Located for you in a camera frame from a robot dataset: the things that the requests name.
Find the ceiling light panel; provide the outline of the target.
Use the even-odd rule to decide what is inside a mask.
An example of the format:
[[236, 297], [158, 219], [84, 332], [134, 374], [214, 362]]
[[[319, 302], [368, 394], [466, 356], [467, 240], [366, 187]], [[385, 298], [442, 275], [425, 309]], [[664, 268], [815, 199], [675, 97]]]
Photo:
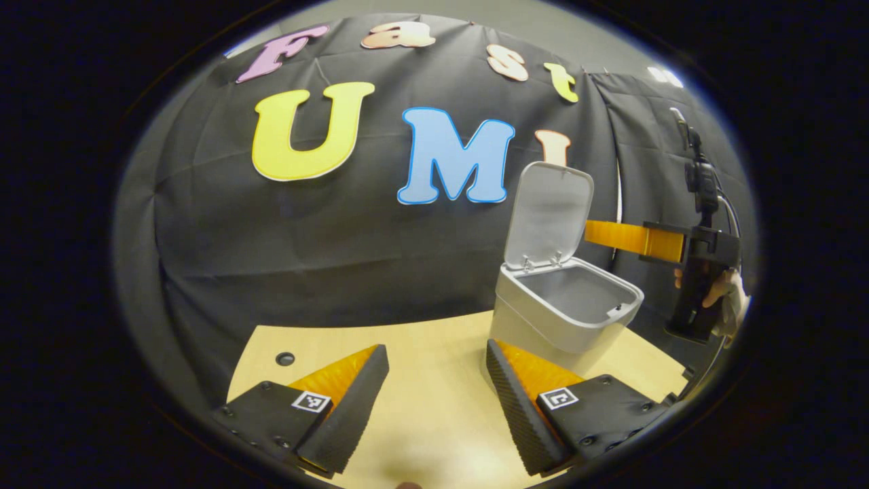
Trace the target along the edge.
[[658, 81], [662, 84], [670, 84], [670, 86], [674, 86], [680, 89], [683, 89], [684, 84], [673, 71], [669, 69], [658, 68], [657, 66], [648, 66], [648, 73], [654, 78], [654, 80]]

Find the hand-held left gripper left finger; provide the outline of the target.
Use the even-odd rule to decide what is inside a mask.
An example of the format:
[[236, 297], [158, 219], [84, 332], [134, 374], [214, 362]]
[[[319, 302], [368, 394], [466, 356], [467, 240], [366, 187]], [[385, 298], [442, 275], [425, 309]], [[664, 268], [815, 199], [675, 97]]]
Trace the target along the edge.
[[359, 446], [388, 372], [387, 347], [373, 344], [291, 384], [263, 380], [212, 418], [279, 463], [331, 479]]

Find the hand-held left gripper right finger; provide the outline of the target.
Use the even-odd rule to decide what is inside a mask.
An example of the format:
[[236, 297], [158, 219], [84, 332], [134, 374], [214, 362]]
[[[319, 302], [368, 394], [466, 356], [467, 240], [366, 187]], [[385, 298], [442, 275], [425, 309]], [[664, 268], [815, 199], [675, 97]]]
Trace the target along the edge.
[[584, 380], [502, 340], [488, 340], [486, 369], [530, 475], [584, 465], [641, 433], [673, 405], [610, 374]]

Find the white desktop garbage bin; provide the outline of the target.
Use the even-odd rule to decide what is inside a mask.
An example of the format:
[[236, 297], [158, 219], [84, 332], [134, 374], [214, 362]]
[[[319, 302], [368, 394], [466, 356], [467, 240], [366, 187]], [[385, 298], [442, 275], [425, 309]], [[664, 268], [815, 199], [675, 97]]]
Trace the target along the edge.
[[493, 340], [576, 371], [614, 326], [627, 326], [644, 302], [639, 286], [578, 256], [591, 229], [595, 182], [583, 171], [528, 164], [510, 217]]

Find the light wooden desktop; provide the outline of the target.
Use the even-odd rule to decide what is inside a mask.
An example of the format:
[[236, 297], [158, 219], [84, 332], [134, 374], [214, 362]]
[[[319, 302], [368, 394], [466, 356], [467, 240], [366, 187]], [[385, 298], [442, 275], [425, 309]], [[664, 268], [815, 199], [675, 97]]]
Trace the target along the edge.
[[[360, 350], [384, 344], [389, 372], [369, 423], [343, 473], [345, 489], [525, 489], [553, 481], [525, 471], [488, 384], [486, 343], [493, 313], [364, 327], [258, 325], [238, 359], [223, 401], [263, 380], [290, 384]], [[295, 362], [274, 359], [291, 352]], [[613, 375], [661, 402], [687, 385], [685, 365], [627, 326], [614, 326], [575, 374]]]

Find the black backdrop cloth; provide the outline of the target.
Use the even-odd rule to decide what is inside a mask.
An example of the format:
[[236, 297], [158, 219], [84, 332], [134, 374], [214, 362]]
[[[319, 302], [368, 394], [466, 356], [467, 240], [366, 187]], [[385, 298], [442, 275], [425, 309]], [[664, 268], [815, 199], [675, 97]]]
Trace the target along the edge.
[[280, 22], [199, 68], [131, 153], [113, 223], [128, 328], [177, 403], [224, 402], [258, 325], [370, 326], [491, 310], [537, 130], [595, 181], [590, 219], [693, 225], [671, 106], [735, 208], [749, 294], [755, 200], [730, 126], [617, 39], [530, 36], [429, 13]]

